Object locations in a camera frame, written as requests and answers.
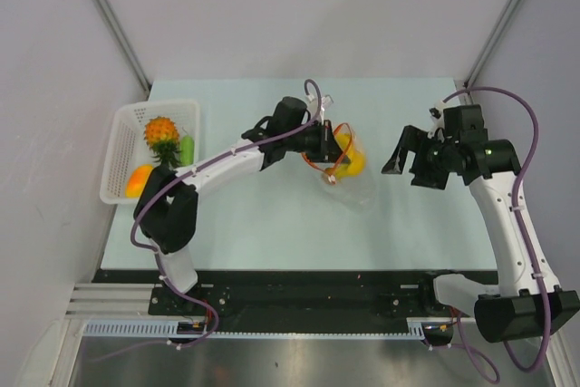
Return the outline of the orange fake mango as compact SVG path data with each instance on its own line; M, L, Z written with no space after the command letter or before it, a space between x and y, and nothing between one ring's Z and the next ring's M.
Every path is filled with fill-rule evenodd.
M125 187L126 198L139 198L145 189L151 172L154 170L152 165L146 164L136 168L130 175Z

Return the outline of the white plastic basket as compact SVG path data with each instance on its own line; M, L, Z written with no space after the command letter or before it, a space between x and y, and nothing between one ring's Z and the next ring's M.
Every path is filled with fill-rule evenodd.
M119 108L114 114L108 148L101 175L100 198L105 204L134 204L125 195L135 169L155 165L153 152L144 138L146 124L158 117L174 121L181 134L199 139L201 110L198 102L172 99L161 102L138 102Z

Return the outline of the orange fake pineapple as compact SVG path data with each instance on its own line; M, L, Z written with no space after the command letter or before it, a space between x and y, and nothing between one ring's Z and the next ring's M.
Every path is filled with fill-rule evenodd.
M179 165L179 132L172 119L162 116L150 119L143 138L159 164L171 168Z

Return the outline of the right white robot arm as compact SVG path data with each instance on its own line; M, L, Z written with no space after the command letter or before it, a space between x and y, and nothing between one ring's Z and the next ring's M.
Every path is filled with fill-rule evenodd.
M414 155L411 185L444 190L449 176L463 179L483 217L498 270L497 285L460 273L435 276L418 293L420 309L439 315L449 306L474 317L489 343L557 332L579 311L575 290L562 288L546 261L517 178L522 173L513 144L488 136L478 105L431 109L430 131L407 125L384 174L400 174Z

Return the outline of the green fake pepper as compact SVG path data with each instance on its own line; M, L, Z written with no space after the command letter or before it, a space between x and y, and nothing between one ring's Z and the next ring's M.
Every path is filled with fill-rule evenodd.
M194 162L195 141L186 130L183 130L183 135L180 140L179 146L180 146L179 157L181 166L186 167L192 165Z

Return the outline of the clear zip top bag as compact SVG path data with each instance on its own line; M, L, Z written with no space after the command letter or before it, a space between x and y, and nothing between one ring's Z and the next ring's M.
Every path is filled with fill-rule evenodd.
M348 208L367 209L374 201L376 184L369 169L366 150L348 122L333 129L333 138L341 151L336 162L317 163L305 153L302 158L317 172L320 186L333 200Z

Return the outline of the yellow fake banana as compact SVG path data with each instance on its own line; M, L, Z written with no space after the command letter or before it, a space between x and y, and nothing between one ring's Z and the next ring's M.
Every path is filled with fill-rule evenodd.
M349 153L351 163L346 165L332 165L324 169L324 180L327 184L337 184L340 180L360 175L366 168L366 155L353 136L353 148Z

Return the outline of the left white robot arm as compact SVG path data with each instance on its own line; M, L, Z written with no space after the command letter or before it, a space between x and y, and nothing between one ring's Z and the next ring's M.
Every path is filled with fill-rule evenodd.
M156 257L160 279L171 287L169 304L179 313L190 314L200 303L188 248L200 200L235 179L269 168L289 152L302 155L330 184L350 175L356 163L353 130L347 123L334 127L323 109L324 99L284 97L230 150L181 169L161 165L151 172L133 211L131 231L149 240L144 248Z

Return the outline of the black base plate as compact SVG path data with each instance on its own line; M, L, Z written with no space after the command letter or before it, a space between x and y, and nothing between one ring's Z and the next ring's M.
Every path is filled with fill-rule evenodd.
M435 300L438 271L202 270L183 299L152 270L99 270L96 284L153 285L148 314L209 317L221 333L401 333L410 318L447 319L453 309Z

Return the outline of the aluminium frame post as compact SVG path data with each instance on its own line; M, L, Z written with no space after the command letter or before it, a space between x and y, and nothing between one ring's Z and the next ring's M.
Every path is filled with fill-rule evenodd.
M463 85L464 87L469 87L470 85L476 83L482 71L485 69L486 65L492 58L493 53L498 48L498 45L500 44L511 23L515 19L518 9L523 2L524 0L506 1L498 16L498 19L491 28L485 43L479 50L474 63L469 68L466 77L462 80L456 81L457 86Z
M152 83L128 38L121 21L115 13L110 0L92 0L101 20L128 65L131 74L146 95L150 94Z

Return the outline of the left aluminium frame post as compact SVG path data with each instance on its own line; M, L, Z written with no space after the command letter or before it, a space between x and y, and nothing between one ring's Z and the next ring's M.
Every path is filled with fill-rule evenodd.
M121 21L115 13L110 0L92 0L101 20L128 65L131 74L146 95L150 94L152 83L128 38Z

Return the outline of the right aluminium frame post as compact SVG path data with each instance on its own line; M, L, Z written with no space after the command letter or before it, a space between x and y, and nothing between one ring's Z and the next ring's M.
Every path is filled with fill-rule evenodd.
M485 43L479 50L474 63L469 68L466 77L462 80L456 81L457 86L463 85L464 87L469 87L470 85L476 83L482 71L485 69L486 65L492 58L493 53L498 48L498 45L500 44L511 23L515 19L518 9L523 2L524 0L506 1L498 16L498 19L491 28Z

